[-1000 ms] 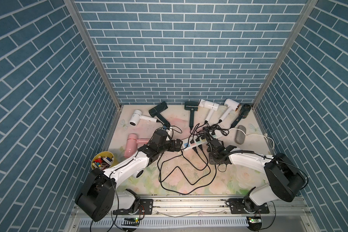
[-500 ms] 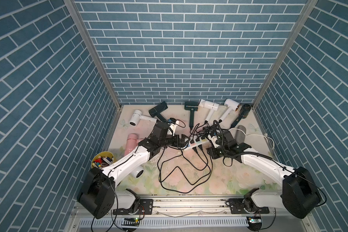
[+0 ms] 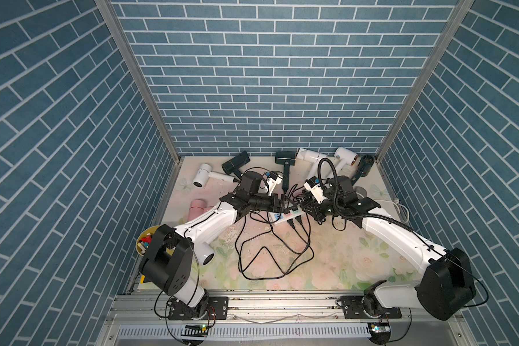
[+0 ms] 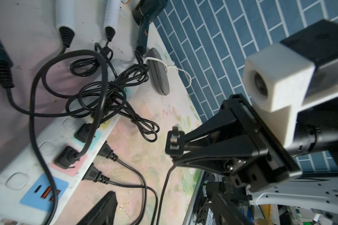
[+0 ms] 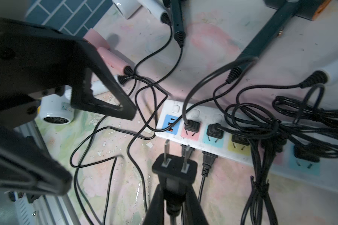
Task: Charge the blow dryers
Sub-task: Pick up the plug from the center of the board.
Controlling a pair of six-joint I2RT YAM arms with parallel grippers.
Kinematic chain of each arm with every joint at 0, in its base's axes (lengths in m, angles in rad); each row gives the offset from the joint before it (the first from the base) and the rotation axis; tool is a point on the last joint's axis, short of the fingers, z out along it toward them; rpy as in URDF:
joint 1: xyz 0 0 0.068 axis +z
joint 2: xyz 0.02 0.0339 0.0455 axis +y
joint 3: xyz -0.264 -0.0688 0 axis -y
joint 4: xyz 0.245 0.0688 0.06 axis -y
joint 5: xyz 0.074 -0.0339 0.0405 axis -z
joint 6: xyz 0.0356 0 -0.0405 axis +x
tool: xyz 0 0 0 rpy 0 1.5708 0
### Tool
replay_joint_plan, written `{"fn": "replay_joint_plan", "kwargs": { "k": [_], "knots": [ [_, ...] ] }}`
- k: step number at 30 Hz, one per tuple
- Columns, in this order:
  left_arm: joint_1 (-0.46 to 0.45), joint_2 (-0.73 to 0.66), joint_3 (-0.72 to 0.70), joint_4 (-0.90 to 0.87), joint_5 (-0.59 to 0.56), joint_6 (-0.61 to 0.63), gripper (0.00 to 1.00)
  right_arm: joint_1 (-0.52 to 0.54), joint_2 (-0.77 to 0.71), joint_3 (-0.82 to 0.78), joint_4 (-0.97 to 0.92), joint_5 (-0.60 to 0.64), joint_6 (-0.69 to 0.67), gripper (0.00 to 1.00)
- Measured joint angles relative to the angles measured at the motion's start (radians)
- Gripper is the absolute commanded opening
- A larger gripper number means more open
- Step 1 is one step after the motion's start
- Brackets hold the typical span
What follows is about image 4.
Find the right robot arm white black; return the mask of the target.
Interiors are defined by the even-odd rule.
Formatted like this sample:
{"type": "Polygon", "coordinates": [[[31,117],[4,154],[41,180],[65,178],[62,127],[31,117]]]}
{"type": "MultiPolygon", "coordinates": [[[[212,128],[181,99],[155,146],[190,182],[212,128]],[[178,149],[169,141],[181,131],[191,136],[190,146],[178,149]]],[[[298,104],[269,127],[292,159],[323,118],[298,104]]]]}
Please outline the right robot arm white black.
{"type": "Polygon", "coordinates": [[[259,192],[302,176],[297,156],[329,151],[338,164],[338,129],[297,124],[284,147],[242,94],[225,100],[219,112],[195,130],[168,132],[166,154],[174,167],[202,169],[229,177],[239,188],[259,192]]]}

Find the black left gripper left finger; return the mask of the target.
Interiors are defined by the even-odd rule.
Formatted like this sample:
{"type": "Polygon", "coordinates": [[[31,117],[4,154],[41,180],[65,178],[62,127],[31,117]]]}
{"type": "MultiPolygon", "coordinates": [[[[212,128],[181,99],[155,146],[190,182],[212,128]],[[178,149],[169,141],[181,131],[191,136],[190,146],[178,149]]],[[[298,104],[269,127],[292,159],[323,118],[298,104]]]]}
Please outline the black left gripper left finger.
{"type": "Polygon", "coordinates": [[[109,191],[77,225],[113,225],[117,208],[114,191],[109,191]]]}

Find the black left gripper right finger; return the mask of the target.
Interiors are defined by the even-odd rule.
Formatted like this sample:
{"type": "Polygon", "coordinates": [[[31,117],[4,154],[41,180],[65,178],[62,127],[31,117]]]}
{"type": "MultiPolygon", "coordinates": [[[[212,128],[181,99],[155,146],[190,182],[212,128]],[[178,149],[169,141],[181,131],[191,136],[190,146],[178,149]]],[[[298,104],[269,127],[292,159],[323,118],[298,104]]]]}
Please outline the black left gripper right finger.
{"type": "Polygon", "coordinates": [[[211,202],[217,225],[253,225],[253,222],[239,211],[231,201],[226,201],[220,193],[214,193],[211,202]]]}

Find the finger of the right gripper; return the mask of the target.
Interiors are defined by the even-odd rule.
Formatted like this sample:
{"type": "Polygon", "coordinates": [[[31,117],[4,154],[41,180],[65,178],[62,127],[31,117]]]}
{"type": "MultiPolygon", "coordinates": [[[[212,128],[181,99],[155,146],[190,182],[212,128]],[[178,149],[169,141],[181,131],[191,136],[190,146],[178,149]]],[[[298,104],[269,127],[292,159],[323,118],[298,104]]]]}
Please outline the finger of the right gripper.
{"type": "Polygon", "coordinates": [[[195,130],[185,135],[185,142],[189,142],[214,132],[223,130],[224,127],[231,125],[236,121],[235,115],[229,108],[221,109],[216,115],[208,121],[197,127],[195,130]]]}
{"type": "Polygon", "coordinates": [[[190,167],[217,174],[235,174],[253,164],[268,153],[261,140],[253,141],[248,135],[240,135],[192,151],[173,159],[180,167],[190,167]]]}

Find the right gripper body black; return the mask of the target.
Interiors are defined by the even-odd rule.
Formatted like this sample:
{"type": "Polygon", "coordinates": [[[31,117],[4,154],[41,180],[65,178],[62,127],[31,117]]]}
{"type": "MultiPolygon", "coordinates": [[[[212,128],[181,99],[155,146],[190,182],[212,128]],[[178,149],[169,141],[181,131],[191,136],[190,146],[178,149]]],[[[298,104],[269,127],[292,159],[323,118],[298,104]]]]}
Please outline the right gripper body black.
{"type": "Polygon", "coordinates": [[[259,192],[302,176],[302,170],[271,133],[259,115],[241,94],[231,95],[222,104],[235,117],[229,128],[228,152],[233,154],[225,168],[234,184],[259,192]]]}

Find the dark teal round hair dryer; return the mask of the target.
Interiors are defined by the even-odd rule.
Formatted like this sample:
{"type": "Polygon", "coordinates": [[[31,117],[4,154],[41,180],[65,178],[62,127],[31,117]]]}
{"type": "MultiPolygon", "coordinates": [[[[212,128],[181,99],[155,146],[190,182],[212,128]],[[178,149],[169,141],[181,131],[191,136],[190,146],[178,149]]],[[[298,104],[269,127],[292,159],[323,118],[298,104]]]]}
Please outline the dark teal round hair dryer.
{"type": "Polygon", "coordinates": [[[167,0],[141,0],[132,11],[133,18],[139,26],[136,51],[140,56],[146,53],[149,25],[167,6],[167,0]]]}

